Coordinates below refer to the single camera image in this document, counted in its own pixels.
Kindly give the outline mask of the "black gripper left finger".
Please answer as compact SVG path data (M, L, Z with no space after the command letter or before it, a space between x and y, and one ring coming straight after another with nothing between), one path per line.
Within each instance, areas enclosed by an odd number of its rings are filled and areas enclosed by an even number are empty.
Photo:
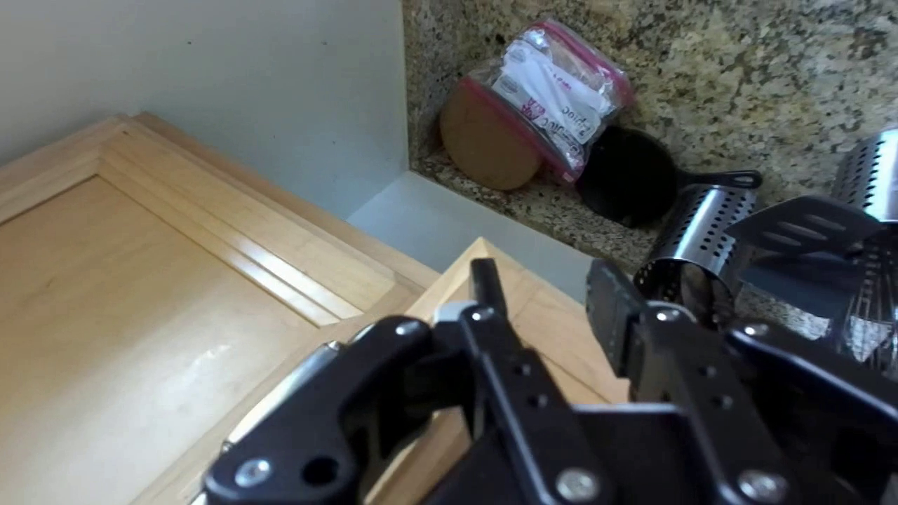
M542 362L495 365L480 337L515 337L497 263L471 263L476 299L439 323L384 316L219 455L208 505L358 505L436 413L459 407L476 448L441 500L505 490L526 505L612 505L617 484Z

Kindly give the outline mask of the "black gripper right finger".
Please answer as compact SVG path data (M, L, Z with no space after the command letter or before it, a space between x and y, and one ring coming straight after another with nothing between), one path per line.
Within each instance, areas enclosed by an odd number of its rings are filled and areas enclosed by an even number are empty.
M598 257L586 316L623 407L586 413L622 505L898 505L898 390L769 323L711 330Z

